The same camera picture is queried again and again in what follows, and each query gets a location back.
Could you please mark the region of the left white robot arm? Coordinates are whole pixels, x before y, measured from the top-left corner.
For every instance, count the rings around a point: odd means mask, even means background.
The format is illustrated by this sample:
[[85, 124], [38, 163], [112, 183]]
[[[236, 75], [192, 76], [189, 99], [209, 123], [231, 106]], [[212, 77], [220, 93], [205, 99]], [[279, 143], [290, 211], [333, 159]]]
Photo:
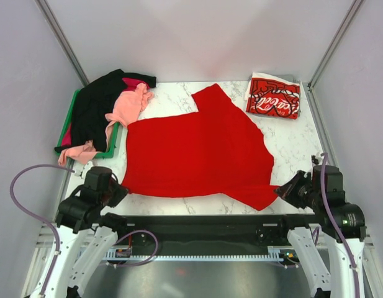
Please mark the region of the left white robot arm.
[[128, 239], [126, 220], [101, 212], [127, 195], [111, 169], [93, 166], [84, 183], [58, 206], [53, 247], [31, 297], [81, 297], [93, 272], [114, 244]]

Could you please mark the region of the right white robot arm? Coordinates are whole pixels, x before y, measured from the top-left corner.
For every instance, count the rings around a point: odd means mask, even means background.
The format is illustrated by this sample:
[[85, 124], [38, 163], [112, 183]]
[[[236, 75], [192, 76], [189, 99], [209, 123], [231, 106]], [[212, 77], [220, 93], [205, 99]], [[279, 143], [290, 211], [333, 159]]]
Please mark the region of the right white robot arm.
[[329, 266], [317, 250], [306, 216], [288, 215], [276, 230], [278, 240], [296, 252], [311, 297], [364, 297], [365, 217], [358, 205], [346, 201], [339, 168], [316, 165], [310, 173], [299, 170], [274, 192], [294, 207], [312, 209], [324, 237]]

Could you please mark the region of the plain red t-shirt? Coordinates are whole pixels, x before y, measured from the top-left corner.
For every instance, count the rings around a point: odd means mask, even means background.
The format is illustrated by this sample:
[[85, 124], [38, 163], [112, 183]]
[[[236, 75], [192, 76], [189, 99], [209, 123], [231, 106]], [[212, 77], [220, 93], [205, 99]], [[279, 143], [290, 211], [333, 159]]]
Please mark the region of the plain red t-shirt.
[[225, 194], [256, 210], [271, 205], [274, 157], [263, 133], [217, 84], [192, 98], [197, 112], [128, 126], [123, 187], [155, 197]]

